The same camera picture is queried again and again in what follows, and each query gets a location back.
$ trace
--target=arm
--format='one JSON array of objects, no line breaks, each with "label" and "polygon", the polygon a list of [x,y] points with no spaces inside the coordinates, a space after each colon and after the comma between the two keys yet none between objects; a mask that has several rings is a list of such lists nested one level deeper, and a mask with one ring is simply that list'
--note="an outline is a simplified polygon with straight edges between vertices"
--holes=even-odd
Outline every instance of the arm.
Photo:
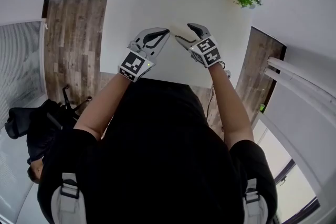
[{"label": "arm", "polygon": [[74,129],[87,131],[100,140],[130,82],[116,74],[85,108]]},{"label": "arm", "polygon": [[230,149],[241,140],[254,141],[250,120],[237,92],[219,63],[209,67],[224,129],[225,143]]}]

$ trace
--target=black chair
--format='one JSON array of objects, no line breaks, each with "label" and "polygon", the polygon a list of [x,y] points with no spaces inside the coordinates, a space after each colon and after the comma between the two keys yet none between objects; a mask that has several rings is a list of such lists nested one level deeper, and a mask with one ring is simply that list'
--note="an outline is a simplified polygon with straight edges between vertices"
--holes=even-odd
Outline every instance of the black chair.
[{"label": "black chair", "polygon": [[91,97],[91,96],[88,96],[88,97],[86,98],[85,101],[83,101],[81,104],[79,104],[78,106],[76,106],[76,107],[73,109],[73,108],[71,107],[70,101],[69,101],[68,96],[67,96],[67,92],[66,92],[67,89],[69,89],[69,85],[66,85],[64,88],[62,88],[63,97],[64,97],[64,100],[65,100],[65,105],[63,105],[63,106],[65,106],[65,108],[66,108],[68,111],[72,112],[72,116],[73,116],[75,119],[79,119],[79,115],[76,114],[76,111],[77,111],[79,108],[81,108],[85,103],[87,103],[87,102],[91,102],[92,97]]},{"label": "black chair", "polygon": [[87,97],[83,103],[72,108],[66,93],[67,89],[69,85],[62,88],[65,105],[48,99],[38,108],[11,108],[8,113],[9,118],[5,123],[8,136],[17,139],[33,130],[34,132],[46,132],[47,130],[72,128],[79,119],[76,111],[85,103],[90,102],[92,97]]}]

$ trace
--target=person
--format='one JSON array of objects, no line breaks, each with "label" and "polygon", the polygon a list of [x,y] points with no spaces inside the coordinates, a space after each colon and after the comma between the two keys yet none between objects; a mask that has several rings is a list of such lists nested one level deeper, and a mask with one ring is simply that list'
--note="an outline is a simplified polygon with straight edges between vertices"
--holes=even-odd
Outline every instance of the person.
[{"label": "person", "polygon": [[62,173],[76,174],[87,223],[243,223],[243,196],[253,178],[270,222],[277,194],[265,155],[221,64],[208,70],[224,141],[209,128],[189,86],[132,83],[117,73],[45,156],[38,201],[49,223]]},{"label": "person", "polygon": [[40,107],[36,108],[29,116],[29,128],[27,130],[27,148],[29,158],[27,164],[28,177],[36,184],[42,174],[44,156],[50,150],[59,132],[59,128],[47,117],[47,114],[54,115],[57,121],[62,124],[63,129],[72,130],[76,121],[67,110],[60,107],[55,101],[46,100]]},{"label": "person", "polygon": [[28,177],[36,184],[39,184],[43,170],[43,158],[32,161],[27,170]]}]

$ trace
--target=black cable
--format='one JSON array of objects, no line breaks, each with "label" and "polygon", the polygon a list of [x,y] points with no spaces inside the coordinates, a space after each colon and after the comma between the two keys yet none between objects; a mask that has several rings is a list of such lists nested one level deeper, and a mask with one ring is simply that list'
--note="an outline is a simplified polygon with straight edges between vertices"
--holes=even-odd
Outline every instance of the black cable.
[{"label": "black cable", "polygon": [[[220,64],[223,64],[223,69],[225,69],[225,63],[223,62],[223,61],[219,61],[219,63]],[[211,103],[211,101],[212,101],[212,99],[213,99],[213,97],[214,97],[214,84],[212,83],[212,85],[211,85],[211,89],[210,89],[210,95],[211,95],[211,97],[210,97],[210,100],[209,100],[209,104],[208,104],[208,108],[207,108],[207,110],[206,110],[206,119],[208,119],[208,116],[209,116],[209,108],[210,108],[210,103]]]}]

